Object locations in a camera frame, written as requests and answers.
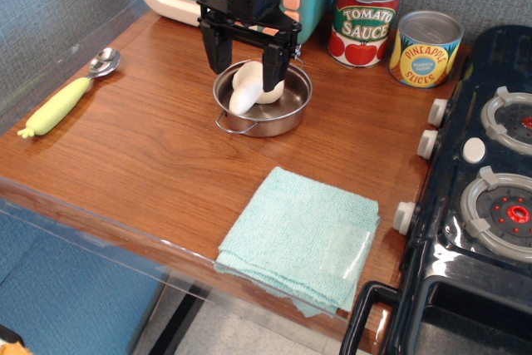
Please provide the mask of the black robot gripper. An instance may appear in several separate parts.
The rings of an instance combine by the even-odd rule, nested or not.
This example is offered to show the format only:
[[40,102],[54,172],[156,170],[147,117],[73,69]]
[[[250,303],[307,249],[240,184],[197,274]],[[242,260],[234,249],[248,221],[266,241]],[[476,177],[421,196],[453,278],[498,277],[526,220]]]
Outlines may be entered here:
[[302,25],[280,8],[281,0],[196,0],[204,49],[213,72],[232,63],[233,40],[264,49],[263,89],[284,80],[296,57]]

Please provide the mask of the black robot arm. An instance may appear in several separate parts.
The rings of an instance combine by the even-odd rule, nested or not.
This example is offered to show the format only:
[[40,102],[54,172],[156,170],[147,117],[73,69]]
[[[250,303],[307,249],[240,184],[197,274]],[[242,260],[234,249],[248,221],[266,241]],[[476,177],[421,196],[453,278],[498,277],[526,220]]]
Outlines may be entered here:
[[263,89],[284,80],[296,57],[302,30],[280,8],[281,0],[197,0],[199,26],[210,68],[221,73],[232,64],[233,42],[263,50]]

